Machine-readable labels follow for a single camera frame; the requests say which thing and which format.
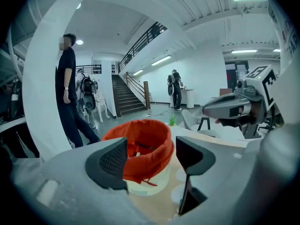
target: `sneaker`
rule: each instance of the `sneaker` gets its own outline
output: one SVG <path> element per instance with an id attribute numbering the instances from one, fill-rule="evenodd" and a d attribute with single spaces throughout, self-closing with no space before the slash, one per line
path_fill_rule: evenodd
<path id="1" fill-rule="evenodd" d="M 99 141 L 97 141 L 97 143 L 98 143 L 98 142 L 100 142 L 100 141 L 101 141 L 101 140 L 99 139 Z M 91 145 L 91 144 L 92 144 L 92 143 L 91 143 L 91 142 L 89 142 L 87 145 Z"/>

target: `handrail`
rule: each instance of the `handrail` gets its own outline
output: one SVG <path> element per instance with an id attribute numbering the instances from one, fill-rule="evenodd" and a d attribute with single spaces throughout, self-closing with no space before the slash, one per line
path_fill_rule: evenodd
<path id="1" fill-rule="evenodd" d="M 130 48 L 125 57 L 120 62 L 120 71 L 136 56 L 149 42 L 156 38 L 167 28 L 159 22 L 154 23 Z"/>
<path id="2" fill-rule="evenodd" d="M 125 74 L 123 74 L 124 79 L 126 80 L 126 85 L 128 86 L 128 83 L 130 83 L 130 85 L 133 86 L 133 88 L 135 88 L 135 90 L 137 90 L 137 92 L 139 94 L 141 94 L 141 96 L 144 98 L 144 104 L 146 106 L 147 109 L 151 109 L 151 104 L 150 104 L 150 93 L 149 93 L 149 85 L 148 85 L 148 81 L 144 81 L 143 84 L 144 86 L 142 86 L 141 84 L 139 84 L 132 76 L 130 76 L 128 74 L 128 72 L 126 72 Z"/>
<path id="3" fill-rule="evenodd" d="M 126 79 L 126 75 L 130 78 L 130 76 L 128 75 L 128 74 L 123 74 L 123 77 Z M 139 94 L 141 94 L 141 96 L 143 97 L 143 98 L 145 98 L 145 91 L 143 91 L 142 89 L 140 89 L 139 87 L 137 87 L 137 85 L 135 85 L 134 83 L 133 83 L 133 81 L 131 81 L 131 80 L 128 80 L 128 79 L 126 79 L 134 88 L 135 88 L 135 90 L 137 90 L 137 92 L 139 93 Z"/>
<path id="4" fill-rule="evenodd" d="M 142 89 L 144 89 L 144 87 L 139 84 L 133 77 L 131 77 L 130 75 L 128 75 L 128 78 L 130 78 L 131 80 L 133 80 L 134 83 L 136 83 L 137 85 L 139 85 Z"/>
<path id="5" fill-rule="evenodd" d="M 102 74 L 102 65 L 101 64 L 76 66 L 76 73 L 81 68 L 84 70 L 84 73 L 86 73 L 86 74 Z"/>
<path id="6" fill-rule="evenodd" d="M 129 82 L 134 88 L 135 88 L 135 90 L 139 93 L 139 94 L 141 94 L 141 96 L 143 97 L 143 98 L 145 98 L 145 94 L 143 95 L 142 93 L 140 93 L 140 91 L 138 90 L 138 89 L 136 89 L 136 87 L 135 87 L 135 85 L 133 84 L 133 83 L 131 83 L 131 82 Z"/>

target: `black t-shirt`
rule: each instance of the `black t-shirt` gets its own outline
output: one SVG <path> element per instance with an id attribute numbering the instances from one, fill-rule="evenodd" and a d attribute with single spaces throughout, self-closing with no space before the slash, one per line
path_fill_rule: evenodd
<path id="1" fill-rule="evenodd" d="M 175 78 L 175 85 L 177 87 L 179 87 L 179 79 L 181 78 L 180 75 L 179 75 L 179 73 L 178 72 L 173 72 L 172 74 L 173 74 L 173 76 Z"/>
<path id="2" fill-rule="evenodd" d="M 76 100 L 76 90 L 75 90 L 75 73 L 76 73 L 76 59 L 74 50 L 69 47 L 64 50 L 62 56 L 60 57 L 60 62 L 56 70 L 55 75 L 55 90 L 56 90 L 56 100 L 63 101 L 64 96 L 64 81 L 65 81 L 65 70 L 66 68 L 72 69 L 72 74 L 69 83 L 69 99 Z"/>

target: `red fabric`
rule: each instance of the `red fabric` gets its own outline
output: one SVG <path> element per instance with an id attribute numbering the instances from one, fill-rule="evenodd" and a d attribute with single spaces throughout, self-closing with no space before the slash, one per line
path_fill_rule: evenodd
<path id="1" fill-rule="evenodd" d="M 157 120 L 134 120 L 118 125 L 109 130 L 102 141 L 118 137 L 127 137 L 128 159 L 123 179 L 139 184 L 160 173 L 174 152 L 169 127 Z"/>

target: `backpack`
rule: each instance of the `backpack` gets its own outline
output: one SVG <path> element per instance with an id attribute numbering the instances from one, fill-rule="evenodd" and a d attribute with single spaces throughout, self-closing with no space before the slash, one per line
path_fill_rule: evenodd
<path id="1" fill-rule="evenodd" d="M 94 91 L 94 82 L 91 80 L 90 76 L 86 77 L 84 73 L 82 73 L 83 79 L 80 82 L 80 91 L 83 94 L 93 93 Z"/>
<path id="2" fill-rule="evenodd" d="M 175 83 L 175 77 L 173 74 L 168 75 L 168 85 Z"/>

